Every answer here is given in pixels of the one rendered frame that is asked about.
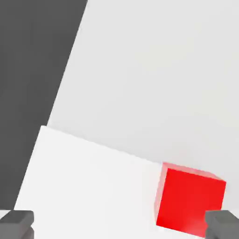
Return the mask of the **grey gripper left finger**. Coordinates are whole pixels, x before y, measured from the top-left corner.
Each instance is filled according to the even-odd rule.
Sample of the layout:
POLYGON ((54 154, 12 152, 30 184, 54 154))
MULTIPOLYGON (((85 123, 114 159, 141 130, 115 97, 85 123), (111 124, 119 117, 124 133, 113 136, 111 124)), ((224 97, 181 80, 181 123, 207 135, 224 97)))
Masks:
POLYGON ((9 211, 0 219, 0 239, 34 239, 33 222, 33 211, 9 211))

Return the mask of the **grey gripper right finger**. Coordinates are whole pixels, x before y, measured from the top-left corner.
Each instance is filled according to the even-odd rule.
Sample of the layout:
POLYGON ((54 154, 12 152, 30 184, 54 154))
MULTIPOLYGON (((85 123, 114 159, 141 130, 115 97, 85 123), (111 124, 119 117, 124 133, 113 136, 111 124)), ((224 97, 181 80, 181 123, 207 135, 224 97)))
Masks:
POLYGON ((239 218, 229 210, 206 211, 205 239, 239 239, 239 218))

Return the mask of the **small red cube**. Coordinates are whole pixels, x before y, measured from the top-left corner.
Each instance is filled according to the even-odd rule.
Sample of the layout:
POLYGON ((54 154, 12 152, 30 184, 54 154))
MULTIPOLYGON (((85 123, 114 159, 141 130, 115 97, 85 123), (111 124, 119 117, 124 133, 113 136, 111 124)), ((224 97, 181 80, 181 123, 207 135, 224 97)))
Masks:
POLYGON ((206 211, 222 208, 226 181, 213 173, 162 163, 154 212, 157 226, 204 237, 206 211))

